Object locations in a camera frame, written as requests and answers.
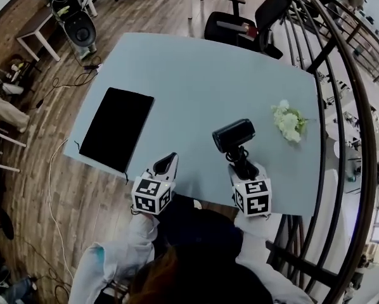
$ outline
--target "black camera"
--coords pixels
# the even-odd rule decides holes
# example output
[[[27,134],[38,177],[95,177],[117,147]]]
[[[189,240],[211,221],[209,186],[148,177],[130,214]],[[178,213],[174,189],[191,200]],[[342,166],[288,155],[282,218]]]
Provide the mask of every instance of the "black camera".
[[[255,180],[259,169],[248,160],[248,151],[242,144],[251,140],[255,135],[253,124],[249,119],[238,120],[212,133],[217,149],[226,153],[227,161],[241,180]]]
[[[240,119],[212,133],[217,149],[227,153],[237,149],[255,135],[253,124],[249,119]]]

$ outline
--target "wooden floor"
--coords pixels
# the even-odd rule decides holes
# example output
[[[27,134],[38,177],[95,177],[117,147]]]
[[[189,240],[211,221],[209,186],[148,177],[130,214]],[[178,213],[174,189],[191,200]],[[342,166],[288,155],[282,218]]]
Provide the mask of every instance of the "wooden floor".
[[[254,18],[263,0],[246,0],[241,14]],[[94,19],[98,38],[96,55],[105,60],[124,32],[153,32],[202,38],[205,22],[212,11],[231,12],[225,0],[194,0],[192,21],[187,19],[185,0],[97,0],[98,17]],[[45,55],[38,63],[43,73],[33,86],[35,94],[25,101],[35,104],[51,89],[58,77],[60,83],[73,82],[82,72],[69,44],[59,37],[54,44],[61,56],[55,62]],[[0,250],[15,277],[20,267],[35,276],[46,276],[49,268],[69,284],[65,270],[60,236],[49,212],[48,172],[51,155],[68,137],[89,85],[56,89],[37,110],[30,110],[30,127],[18,138],[27,148],[5,145],[3,162],[20,168],[19,174],[7,174],[4,209],[15,228],[15,240],[8,241],[0,232]],[[59,151],[52,169],[53,215],[63,234],[65,257],[72,273],[84,250],[93,241],[117,239],[128,224],[131,184],[62,155]],[[213,206],[226,211],[233,210]],[[56,283],[48,277],[37,282],[41,303],[56,303]],[[61,303],[66,302],[60,296]]]

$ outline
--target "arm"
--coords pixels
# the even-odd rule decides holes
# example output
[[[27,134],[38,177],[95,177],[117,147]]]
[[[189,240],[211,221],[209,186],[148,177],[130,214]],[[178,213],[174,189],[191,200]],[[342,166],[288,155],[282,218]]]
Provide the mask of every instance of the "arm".
[[[94,243],[83,254],[74,276],[70,304],[90,304],[112,280],[129,278],[154,259],[151,243],[157,237],[157,220],[133,216],[120,241]]]
[[[239,17],[239,4],[245,4],[246,1],[244,0],[229,0],[232,1],[233,4],[233,14],[237,17]]]
[[[234,221],[243,230],[243,245],[236,262],[249,268],[271,293],[273,300],[286,304],[312,304],[309,296],[266,263],[268,230],[273,226],[273,215],[246,218],[241,212]]]

